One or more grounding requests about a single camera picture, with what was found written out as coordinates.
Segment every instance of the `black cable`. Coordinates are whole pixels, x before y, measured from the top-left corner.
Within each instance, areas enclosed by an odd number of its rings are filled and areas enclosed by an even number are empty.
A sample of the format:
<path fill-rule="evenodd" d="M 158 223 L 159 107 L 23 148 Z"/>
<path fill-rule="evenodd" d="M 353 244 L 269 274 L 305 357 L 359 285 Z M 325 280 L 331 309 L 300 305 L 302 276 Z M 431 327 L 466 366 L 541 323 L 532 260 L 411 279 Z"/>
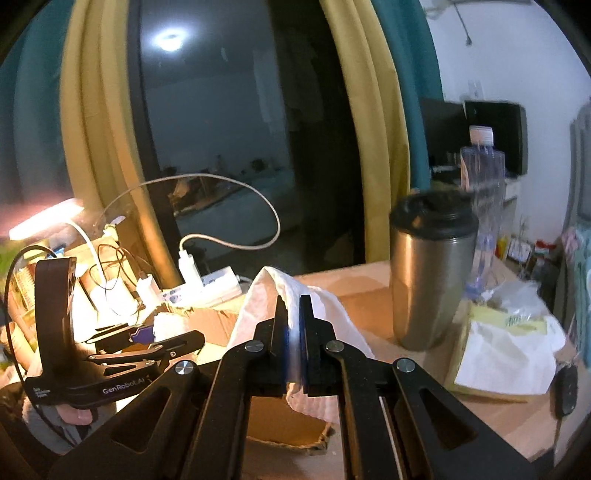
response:
<path fill-rule="evenodd" d="M 102 248 L 104 247 L 109 247 L 112 248 L 113 250 L 115 250 L 115 256 L 117 260 L 109 260 L 109 261 L 102 261 L 100 259 L 100 251 Z M 126 257 L 132 257 L 134 259 L 134 261 L 136 262 L 138 269 L 141 270 L 141 267 L 139 266 L 139 262 L 137 261 L 137 259 L 135 258 L 134 255 L 132 255 L 127 249 L 122 248 L 122 247 L 115 247 L 114 245 L 111 244 L 99 244 L 98 247 L 96 248 L 96 256 L 99 258 L 99 262 L 100 262 L 100 267 L 102 268 L 103 265 L 106 265 L 107 267 L 111 267 L 113 265 L 118 265 L 119 268 L 117 269 L 117 274 L 115 276 L 115 278 L 119 278 L 121 274 L 123 274 L 127 280 L 129 281 L 129 283 L 131 283 L 134 287 L 137 286 L 137 283 L 133 281 L 133 279 L 129 276 L 129 274 L 125 271 L 125 267 L 123 265 L 123 262 L 125 260 Z M 140 301 L 138 301 L 136 299 L 137 302 L 137 308 L 135 310 L 135 312 L 131 313 L 131 314 L 121 314 L 119 312 L 117 312 L 109 303 L 109 299 L 107 297 L 107 292 L 113 290 L 115 288 L 115 285 L 113 285 L 111 288 L 107 288 L 106 286 L 103 286 L 102 283 L 99 283 L 93 276 L 92 276 L 92 269 L 97 267 L 96 265 L 92 265 L 89 269 L 89 275 L 90 275 L 90 279 L 94 282 L 94 284 L 97 287 L 102 288 L 105 291 L 105 301 L 107 303 L 107 305 L 109 306 L 110 310 L 117 315 L 118 317 L 129 317 L 132 315 L 136 315 L 137 314 L 137 318 L 136 318 L 136 323 L 139 321 L 139 313 L 142 310 L 142 303 Z"/>
<path fill-rule="evenodd" d="M 10 317 L 10 313 L 8 312 L 8 295 L 10 292 L 10 282 L 12 280 L 12 275 L 14 273 L 14 269 L 16 268 L 18 261 L 21 259 L 21 257 L 24 254 L 26 254 L 27 252 L 33 251 L 33 250 L 42 251 L 42 252 L 50 254 L 53 258 L 57 258 L 57 255 L 55 254 L 55 252 L 53 250 L 50 250 L 47 247 L 44 247 L 42 245 L 30 245 L 28 247 L 23 248 L 19 253 L 17 253 L 17 256 L 14 258 L 14 260 L 12 260 L 12 264 L 10 265 L 10 268 L 8 269 L 8 273 L 6 275 L 6 286 L 4 287 L 4 301 L 0 302 L 0 303 L 2 303 L 2 307 L 4 308 L 4 313 L 5 313 L 4 325 L 6 326 L 6 337 L 8 340 L 8 346 L 9 346 L 10 351 L 12 352 L 13 356 L 14 356 L 14 345 L 12 344 L 12 335 L 10 333 L 11 317 Z M 22 377 L 21 368 L 18 365 L 18 362 L 16 362 L 15 367 L 17 370 L 18 379 L 21 383 L 22 389 L 25 392 L 25 394 L 27 395 L 27 397 L 29 397 L 29 400 L 31 401 L 31 405 L 32 405 L 33 409 L 37 412 L 37 415 L 39 415 L 39 418 L 42 419 L 42 421 L 49 427 L 50 430 L 53 431 L 53 433 L 55 433 L 56 435 L 58 435 L 59 438 L 64 440 L 64 442 L 66 442 L 72 448 L 76 447 L 76 445 L 74 443 L 72 443 L 66 437 L 66 435 L 64 435 L 62 430 L 60 430 L 57 426 L 55 426 L 53 423 L 51 423 L 47 419 L 47 417 L 43 413 L 42 409 L 39 408 L 39 405 L 36 405 L 36 403 L 33 402 L 33 398 L 35 397 L 35 395 L 31 395 L 27 391 L 27 387 L 25 386 L 25 379 Z"/>
<path fill-rule="evenodd" d="M 466 32 L 466 46 L 469 47 L 470 45 L 472 45 L 472 39 L 470 38 L 470 34 L 468 33 L 468 29 L 466 27 L 466 24 L 464 23 L 464 19 L 462 18 L 462 15 L 457 7 L 457 4 L 455 3 L 454 0 L 452 0 L 452 5 L 453 8 L 456 9 L 456 13 L 457 16 L 460 18 L 460 22 L 462 22 L 462 27 L 464 27 L 464 32 Z"/>

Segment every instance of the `white power strip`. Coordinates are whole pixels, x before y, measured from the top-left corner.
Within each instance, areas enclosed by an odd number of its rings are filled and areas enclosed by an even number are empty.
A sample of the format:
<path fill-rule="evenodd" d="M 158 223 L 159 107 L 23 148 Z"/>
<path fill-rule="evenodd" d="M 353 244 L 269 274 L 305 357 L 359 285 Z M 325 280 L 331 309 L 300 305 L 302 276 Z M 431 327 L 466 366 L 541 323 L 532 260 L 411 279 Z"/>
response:
<path fill-rule="evenodd" d="M 232 267 L 217 270 L 202 277 L 203 288 L 197 288 L 194 284 L 185 283 L 180 287 L 163 292 L 164 300 L 172 306 L 187 309 L 206 309 L 228 300 L 232 300 L 242 294 L 238 277 Z"/>

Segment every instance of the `car key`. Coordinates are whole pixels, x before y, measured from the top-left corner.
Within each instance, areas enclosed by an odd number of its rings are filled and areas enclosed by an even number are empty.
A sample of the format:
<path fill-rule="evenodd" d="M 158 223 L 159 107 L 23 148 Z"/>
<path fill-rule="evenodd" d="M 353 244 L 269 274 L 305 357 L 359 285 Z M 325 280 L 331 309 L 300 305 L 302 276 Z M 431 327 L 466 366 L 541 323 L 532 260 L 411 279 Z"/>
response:
<path fill-rule="evenodd" d="M 577 406 L 579 392 L 579 373 L 576 364 L 562 368 L 556 374 L 554 393 L 556 399 L 556 417 L 562 419 L 570 415 Z"/>

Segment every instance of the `white tissue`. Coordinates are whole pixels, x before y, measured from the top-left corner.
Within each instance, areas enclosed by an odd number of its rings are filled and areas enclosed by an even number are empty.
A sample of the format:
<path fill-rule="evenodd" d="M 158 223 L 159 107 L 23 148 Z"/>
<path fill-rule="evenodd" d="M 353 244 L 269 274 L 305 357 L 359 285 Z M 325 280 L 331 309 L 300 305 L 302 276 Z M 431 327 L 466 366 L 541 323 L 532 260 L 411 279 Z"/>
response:
<path fill-rule="evenodd" d="M 285 302 L 288 312 L 287 380 L 290 385 L 287 403 L 297 412 L 338 423 L 339 408 L 336 397 L 308 398 L 301 389 L 300 296 L 311 296 L 314 316 L 332 323 L 339 340 L 357 347 L 369 358 L 375 357 L 337 297 L 332 293 L 317 287 L 307 287 L 275 268 L 263 268 L 246 294 L 228 349 L 251 340 L 256 324 L 274 317 L 277 295 L 280 295 Z"/>
<path fill-rule="evenodd" d="M 455 383 L 506 395 L 543 395 L 556 373 L 552 340 L 552 335 L 518 336 L 471 322 Z"/>
<path fill-rule="evenodd" d="M 168 338 L 187 333 L 190 330 L 186 317 L 176 313 L 161 312 L 154 317 L 154 342 L 162 342 Z"/>

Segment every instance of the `white towel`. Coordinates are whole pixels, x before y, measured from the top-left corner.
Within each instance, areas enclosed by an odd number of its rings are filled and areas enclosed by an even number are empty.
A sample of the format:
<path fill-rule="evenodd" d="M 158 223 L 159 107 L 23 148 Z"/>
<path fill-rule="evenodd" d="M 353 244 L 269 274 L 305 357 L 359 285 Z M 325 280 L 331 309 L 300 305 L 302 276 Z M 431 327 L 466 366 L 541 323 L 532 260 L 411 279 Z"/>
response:
<path fill-rule="evenodd" d="M 310 295 L 314 316 L 332 323 L 338 340 L 361 350 L 368 358 L 375 358 L 369 345 L 359 333 L 339 299 L 321 288 L 307 287 L 289 275 L 271 267 L 264 267 L 256 276 L 246 298 L 228 349 L 252 339 L 256 324 L 275 316 L 277 295 L 281 296 L 288 313 L 287 380 L 290 382 L 287 403 L 300 413 L 328 421 L 339 422 L 336 397 L 308 398 L 302 392 L 300 371 L 300 296 Z"/>

